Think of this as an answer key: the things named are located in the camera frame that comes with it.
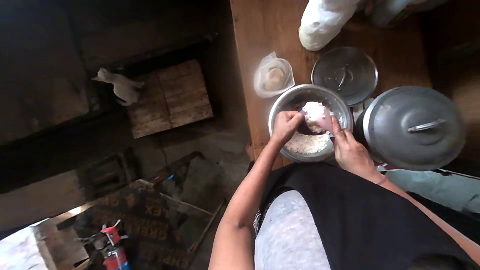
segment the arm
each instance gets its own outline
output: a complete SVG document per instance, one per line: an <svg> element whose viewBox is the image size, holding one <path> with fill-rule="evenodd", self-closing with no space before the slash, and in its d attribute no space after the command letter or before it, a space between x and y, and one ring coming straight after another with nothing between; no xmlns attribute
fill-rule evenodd
<svg viewBox="0 0 480 270"><path fill-rule="evenodd" d="M253 269L251 228L265 183L280 149L292 138L302 120L303 115L297 111L277 115L272 138L233 194L218 225L209 269Z"/></svg>
<svg viewBox="0 0 480 270"><path fill-rule="evenodd" d="M461 232L457 231L447 222L443 221L437 215L432 213L393 182L386 179L386 176L379 173L375 169L375 165L370 159L367 149L361 143L355 140L350 131L342 130L340 128L336 117L332 117L332 127L332 132L335 135L335 159L342 169L356 174L373 183L380 183L381 187L386 188L410 201L443 231L452 237L453 240L455 240L455 242L457 242L457 244L472 258L472 260L480 265L480 246L478 244L468 239Z"/></svg>

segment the plastic bag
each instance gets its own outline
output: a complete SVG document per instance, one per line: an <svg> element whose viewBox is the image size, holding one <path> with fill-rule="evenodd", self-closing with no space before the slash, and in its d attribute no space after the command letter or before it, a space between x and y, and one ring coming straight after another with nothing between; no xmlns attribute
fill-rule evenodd
<svg viewBox="0 0 480 270"><path fill-rule="evenodd" d="M310 0L299 28L301 44L307 50L325 47L353 16L360 0Z"/></svg>
<svg viewBox="0 0 480 270"><path fill-rule="evenodd" d="M272 84L267 76L273 69L280 69L284 75L282 77L284 81L278 85L277 90L266 87L266 85L270 86ZM260 61L253 78L253 88L259 97L271 98L280 95L294 85L292 66L287 60L277 58L276 53L272 52Z"/></svg>

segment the wooden board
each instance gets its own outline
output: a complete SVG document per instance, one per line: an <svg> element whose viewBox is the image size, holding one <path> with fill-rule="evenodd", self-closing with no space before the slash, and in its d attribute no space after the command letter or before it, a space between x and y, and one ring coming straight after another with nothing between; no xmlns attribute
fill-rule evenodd
<svg viewBox="0 0 480 270"><path fill-rule="evenodd" d="M140 138L213 116L204 77L197 60L153 71L138 103L127 107L132 134Z"/></svg>
<svg viewBox="0 0 480 270"><path fill-rule="evenodd" d="M258 97L253 89L253 74L260 60L272 51L291 64L297 85L311 83L313 65L322 53L337 46L355 46L364 49L377 64L379 81L375 96L396 86L432 86L415 18L396 28L379 29L357 14L325 48L311 52L301 45L298 36L307 2L230 0L248 122L256 153L260 153L270 139L268 113L276 97Z"/></svg>
<svg viewBox="0 0 480 270"><path fill-rule="evenodd" d="M69 211L86 202L75 170L0 195L0 231Z"/></svg>

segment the white cat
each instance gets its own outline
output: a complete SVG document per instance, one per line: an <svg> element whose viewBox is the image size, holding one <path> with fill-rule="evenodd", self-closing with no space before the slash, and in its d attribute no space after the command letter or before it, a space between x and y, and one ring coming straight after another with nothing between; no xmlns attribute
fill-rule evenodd
<svg viewBox="0 0 480 270"><path fill-rule="evenodd" d="M97 77L92 80L113 84L113 93L118 97L117 102L122 106L136 103L140 92L135 88L142 88L145 84L145 82L132 81L121 74L111 73L105 68L100 68Z"/></svg>

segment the metal bowl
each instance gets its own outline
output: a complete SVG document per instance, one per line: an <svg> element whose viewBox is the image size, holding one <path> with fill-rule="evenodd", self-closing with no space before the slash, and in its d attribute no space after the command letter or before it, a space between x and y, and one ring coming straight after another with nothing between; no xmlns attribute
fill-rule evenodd
<svg viewBox="0 0 480 270"><path fill-rule="evenodd" d="M301 110L301 106L305 105L308 101L323 103L324 106L328 107L330 111L337 116L342 128L349 129L350 131L353 130L353 117L350 109L339 94L321 86L299 85L283 93L273 104L268 117L268 132L270 133L270 137L272 136L275 117L279 112L285 110ZM286 147L282 147L280 152L295 162L316 162L333 156L334 146L332 141L329 140L323 150L312 154L294 152L288 150Z"/></svg>
<svg viewBox="0 0 480 270"><path fill-rule="evenodd" d="M375 63L356 47L329 50L320 56L312 70L312 84L337 92L350 107L367 100L377 83Z"/></svg>

